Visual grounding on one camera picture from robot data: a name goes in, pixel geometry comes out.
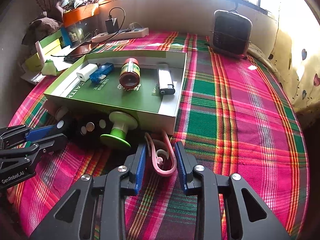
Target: lighter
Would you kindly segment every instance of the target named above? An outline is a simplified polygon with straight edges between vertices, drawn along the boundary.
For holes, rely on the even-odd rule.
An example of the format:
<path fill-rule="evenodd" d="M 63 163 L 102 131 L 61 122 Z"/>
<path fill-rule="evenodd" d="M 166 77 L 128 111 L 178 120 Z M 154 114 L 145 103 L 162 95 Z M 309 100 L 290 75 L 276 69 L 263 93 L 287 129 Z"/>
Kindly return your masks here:
<path fill-rule="evenodd" d="M 159 77 L 159 92 L 161 95 L 173 95 L 175 93 L 174 85 L 170 75 L 168 64 L 157 64 Z"/>

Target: green box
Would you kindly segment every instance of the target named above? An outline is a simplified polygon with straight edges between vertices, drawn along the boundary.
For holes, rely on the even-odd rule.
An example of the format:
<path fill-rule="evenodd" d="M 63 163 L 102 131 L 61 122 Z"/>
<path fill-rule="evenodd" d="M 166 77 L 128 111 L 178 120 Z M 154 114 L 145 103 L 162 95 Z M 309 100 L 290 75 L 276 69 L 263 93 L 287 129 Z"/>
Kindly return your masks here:
<path fill-rule="evenodd" d="M 40 45 L 44 51 L 45 55 L 51 55 L 56 54 L 61 50 L 60 40 L 59 38 L 62 36 L 61 30 L 58 30 L 57 32 L 51 34 L 50 36 L 44 38 L 40 41 Z M 28 58 L 25 61 L 26 67 L 30 71 L 41 71 L 42 66 L 40 63 L 39 55 L 38 53 L 32 55 L 30 58 Z"/>
<path fill-rule="evenodd" d="M 127 91 L 119 83 L 120 68 L 134 57 L 140 66 L 140 84 Z M 81 82 L 76 72 L 89 63 L 113 63 L 115 70 L 99 84 Z M 175 85 L 174 95 L 158 92 L 156 65 L 167 63 Z M 121 111 L 136 118 L 144 130 L 165 130 L 173 135 L 186 70 L 186 53 L 158 50 L 122 50 L 83 56 L 62 73 L 44 92 L 48 100 L 73 112 Z"/>

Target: wall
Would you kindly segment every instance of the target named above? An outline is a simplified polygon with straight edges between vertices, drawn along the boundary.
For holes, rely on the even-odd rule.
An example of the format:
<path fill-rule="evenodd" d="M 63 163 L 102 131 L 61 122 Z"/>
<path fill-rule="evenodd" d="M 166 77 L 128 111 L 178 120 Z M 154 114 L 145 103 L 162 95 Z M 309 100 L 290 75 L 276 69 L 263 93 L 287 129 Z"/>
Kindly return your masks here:
<path fill-rule="evenodd" d="M 227 0 L 114 0 L 100 6 L 103 32 L 106 31 L 104 21 L 113 7 L 125 10 L 124 27 L 138 22 L 152 30 L 209 35 L 214 11 L 230 10 L 235 5 Z M 252 21 L 252 43 L 269 55 L 275 42 L 277 21 L 244 5 L 239 5 L 238 12 Z M 112 16 L 118 17 L 119 24 L 122 22 L 121 10 L 113 10 Z"/>
<path fill-rule="evenodd" d="M 21 45 L 28 25 L 41 13 L 34 0 L 13 0 L 0 22 L 0 128 L 9 124 L 33 86 L 22 80 L 17 61 L 29 54 Z"/>

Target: pink clip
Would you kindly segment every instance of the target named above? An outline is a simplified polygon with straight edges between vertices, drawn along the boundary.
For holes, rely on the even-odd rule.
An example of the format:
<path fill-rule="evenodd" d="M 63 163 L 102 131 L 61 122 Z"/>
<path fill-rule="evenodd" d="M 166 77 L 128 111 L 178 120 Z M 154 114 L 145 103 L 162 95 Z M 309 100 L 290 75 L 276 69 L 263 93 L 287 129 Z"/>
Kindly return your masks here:
<path fill-rule="evenodd" d="M 177 159 L 176 159 L 176 157 L 174 155 L 174 152 L 173 152 L 171 143 L 169 141 L 169 138 L 167 136 L 167 133 L 164 130 L 162 130 L 162 135 L 163 135 L 164 143 L 163 142 L 159 143 L 158 140 L 153 140 L 148 133 L 145 133 L 145 138 L 146 138 L 147 144 L 148 144 L 149 156 L 151 154 L 152 165 L 155 168 L 156 173 L 158 173 L 162 177 L 169 177 L 174 173 L 174 171 L 177 168 Z M 161 144 L 162 143 L 163 145 L 165 145 L 166 148 L 167 148 L 167 151 L 164 151 L 163 149 L 156 151 L 154 142 L 157 143 L 157 144 Z M 166 157 L 168 159 L 169 156 L 166 154 L 168 152 L 169 152 L 169 156 L 170 156 L 170 159 L 171 159 L 171 162 L 172 162 L 172 166 L 171 166 L 170 170 L 164 171 L 164 170 L 161 169 L 161 166 L 163 165 L 163 158 L 159 157 L 158 154 L 164 154 L 164 155 L 166 155 Z"/>

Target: phone charger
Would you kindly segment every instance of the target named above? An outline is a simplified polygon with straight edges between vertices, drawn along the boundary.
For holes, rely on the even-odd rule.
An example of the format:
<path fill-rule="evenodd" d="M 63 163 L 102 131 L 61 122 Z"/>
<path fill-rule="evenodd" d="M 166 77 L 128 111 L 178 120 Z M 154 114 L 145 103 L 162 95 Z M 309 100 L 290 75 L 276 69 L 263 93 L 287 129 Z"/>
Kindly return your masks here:
<path fill-rule="evenodd" d="M 118 25 L 118 20 L 117 18 L 112 18 L 106 20 L 106 28 L 107 28 L 107 33 L 116 33 L 119 31 L 119 25 Z"/>
<path fill-rule="evenodd" d="M 90 78 L 90 75 L 97 69 L 98 66 L 96 64 L 88 64 L 77 72 L 78 79 L 80 79 L 80 81 L 86 82 Z"/>

